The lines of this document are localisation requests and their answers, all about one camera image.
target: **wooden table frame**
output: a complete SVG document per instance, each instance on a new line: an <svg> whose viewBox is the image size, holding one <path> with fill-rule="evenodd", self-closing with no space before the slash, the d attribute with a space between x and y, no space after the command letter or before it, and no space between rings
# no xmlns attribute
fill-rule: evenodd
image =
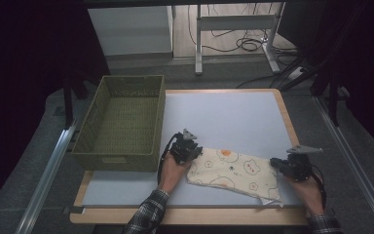
<svg viewBox="0 0 374 234"><path fill-rule="evenodd" d="M242 90L167 90L167 94L189 93L248 93L271 92L275 95L291 144L299 144L287 113L281 93L276 89ZM74 203L82 208L82 202L93 172L86 171ZM137 208L83 208L81 214L70 214L73 223L126 224ZM167 225L307 225L304 207L288 208L170 208L162 224Z"/></svg>

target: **metal stand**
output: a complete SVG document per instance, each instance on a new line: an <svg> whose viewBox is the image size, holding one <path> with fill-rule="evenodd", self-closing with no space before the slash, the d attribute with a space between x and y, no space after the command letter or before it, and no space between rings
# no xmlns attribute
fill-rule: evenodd
<svg viewBox="0 0 374 234"><path fill-rule="evenodd" d="M202 17L201 5L197 5L196 75L203 74L202 31L271 29L263 51L274 73L280 73L278 63L272 56L272 44L281 19L284 3L281 2L274 15Z"/></svg>

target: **metal frame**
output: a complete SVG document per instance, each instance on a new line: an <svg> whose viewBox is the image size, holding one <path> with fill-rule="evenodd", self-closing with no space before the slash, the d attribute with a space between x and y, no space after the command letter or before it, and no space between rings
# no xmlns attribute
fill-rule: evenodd
<svg viewBox="0 0 374 234"><path fill-rule="evenodd" d="M74 108L75 116L82 116L83 109L83 103L77 103ZM62 162L68 144L77 128L78 122L79 119L74 119L70 127L62 131L53 154L51 155L50 161L48 162L45 171L42 173L31 200L23 213L19 226L15 232L16 234L29 234L32 232L38 215L48 196L51 185L56 177L57 170Z"/></svg>
<svg viewBox="0 0 374 234"><path fill-rule="evenodd" d="M274 15L215 16L202 17L201 5L197 5L196 75L203 74L202 31L271 29L269 38L263 41L263 51L273 73L280 73L278 63L272 55L272 44L278 31L284 2Z"/></svg>
<svg viewBox="0 0 374 234"><path fill-rule="evenodd" d="M348 142L345 140L345 137L343 136L341 130L333 124L332 120L327 115L328 110L324 101L319 97L313 97L313 99L321 112L324 123L335 139L340 151L342 152L343 157L347 161L347 164L351 169L351 172L354 175L357 184L360 187L360 190L362 191L364 197L366 198L374 212L374 186L372 184L372 181L370 181L370 179L366 175L354 152L352 151Z"/></svg>

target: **human hand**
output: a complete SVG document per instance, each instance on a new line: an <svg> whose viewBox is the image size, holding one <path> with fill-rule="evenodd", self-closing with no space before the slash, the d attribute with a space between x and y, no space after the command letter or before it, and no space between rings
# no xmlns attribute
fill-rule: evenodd
<svg viewBox="0 0 374 234"><path fill-rule="evenodd" d="M191 162L185 162L184 164L178 165L174 157L168 152L164 159L158 188L170 194L184 176L185 172L191 167L191 164Z"/></svg>
<svg viewBox="0 0 374 234"><path fill-rule="evenodd" d="M284 178L290 183L297 196L303 201L311 216L324 215L320 190L317 182L311 176L307 180L299 182L288 176Z"/></svg>

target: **metal rail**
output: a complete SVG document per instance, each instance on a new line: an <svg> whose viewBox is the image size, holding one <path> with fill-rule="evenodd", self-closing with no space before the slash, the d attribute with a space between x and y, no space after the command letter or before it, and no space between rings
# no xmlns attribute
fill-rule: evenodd
<svg viewBox="0 0 374 234"><path fill-rule="evenodd" d="M76 111L82 112L83 103L78 102L75 109ZM63 155L66 152L69 141L72 139L72 136L77 127L78 120L74 119L71 126L67 130L63 130L56 147L51 155L51 158L45 168L45 171L42 173L42 176L38 182L38 185L35 188L35 191L29 201L28 206L26 207L25 212L20 220L19 226L16 230L16 234L29 234L31 233L35 222L38 218L39 213L44 205L44 202L47 198L48 192L53 184L54 178L56 177L57 170L60 163L62 162Z"/></svg>
<svg viewBox="0 0 374 234"><path fill-rule="evenodd" d="M370 207L374 212L374 186L372 185L372 182L369 180L368 176L366 175L365 171L363 170L362 166L357 160L354 152L347 143L340 129L333 125L332 120L329 118L327 114L327 107L324 101L318 97L314 97L314 101L318 105L324 122L327 128L329 129L329 132L336 140L336 143L339 149L341 150L345 160L347 161L348 166L350 167L357 181L357 184L359 185L363 195L365 196L366 200L368 201Z"/></svg>

